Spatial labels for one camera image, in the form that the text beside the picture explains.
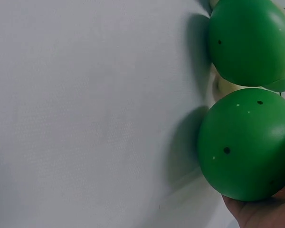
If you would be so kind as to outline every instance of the white background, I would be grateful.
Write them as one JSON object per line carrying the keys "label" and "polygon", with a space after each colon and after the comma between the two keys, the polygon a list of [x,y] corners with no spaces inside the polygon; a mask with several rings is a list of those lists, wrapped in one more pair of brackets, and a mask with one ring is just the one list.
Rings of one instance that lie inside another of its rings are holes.
{"label": "white background", "polygon": [[194,157],[200,1],[0,0],[0,228],[237,227]]}

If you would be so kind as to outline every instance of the green sphere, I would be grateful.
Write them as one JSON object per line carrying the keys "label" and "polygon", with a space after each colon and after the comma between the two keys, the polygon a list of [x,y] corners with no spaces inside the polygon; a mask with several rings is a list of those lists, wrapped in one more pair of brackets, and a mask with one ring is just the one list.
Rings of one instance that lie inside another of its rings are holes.
{"label": "green sphere", "polygon": [[264,85],[263,87],[275,92],[280,92],[280,93],[285,92],[285,78],[278,80],[274,83],[271,83],[269,85]]}
{"label": "green sphere", "polygon": [[285,78],[285,14],[271,0],[220,0],[208,44],[218,72],[234,84],[264,86]]}
{"label": "green sphere", "polygon": [[221,194],[242,201],[274,195],[285,186],[285,99],[256,88],[222,98],[201,124],[198,156]]}

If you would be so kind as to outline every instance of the hole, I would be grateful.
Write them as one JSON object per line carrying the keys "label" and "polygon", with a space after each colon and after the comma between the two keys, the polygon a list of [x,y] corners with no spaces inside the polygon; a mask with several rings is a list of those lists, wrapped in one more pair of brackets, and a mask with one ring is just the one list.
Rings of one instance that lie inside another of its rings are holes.
{"label": "hole", "polygon": [[225,154],[230,154],[230,148],[229,147],[225,147],[224,148],[224,153]]}

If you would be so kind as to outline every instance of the hand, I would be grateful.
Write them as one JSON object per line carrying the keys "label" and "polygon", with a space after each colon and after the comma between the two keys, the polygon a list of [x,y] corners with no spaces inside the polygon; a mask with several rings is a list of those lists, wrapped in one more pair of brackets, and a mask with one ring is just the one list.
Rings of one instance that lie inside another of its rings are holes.
{"label": "hand", "polygon": [[223,199],[240,228],[285,228],[285,188],[260,202]]}

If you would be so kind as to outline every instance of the green ball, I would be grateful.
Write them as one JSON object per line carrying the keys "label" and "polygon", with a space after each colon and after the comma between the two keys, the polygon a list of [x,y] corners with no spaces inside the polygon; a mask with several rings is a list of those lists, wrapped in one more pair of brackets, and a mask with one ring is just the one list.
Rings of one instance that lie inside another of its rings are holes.
{"label": "green ball", "polygon": [[218,72],[234,84],[264,86],[285,78],[285,14],[271,0],[220,0],[208,44]]}
{"label": "green ball", "polygon": [[264,85],[263,87],[275,92],[280,92],[280,93],[285,92],[285,78],[278,80],[274,83],[271,83],[269,85]]}
{"label": "green ball", "polygon": [[285,186],[285,99],[256,88],[222,98],[201,124],[198,156],[221,194],[242,201],[274,195]]}

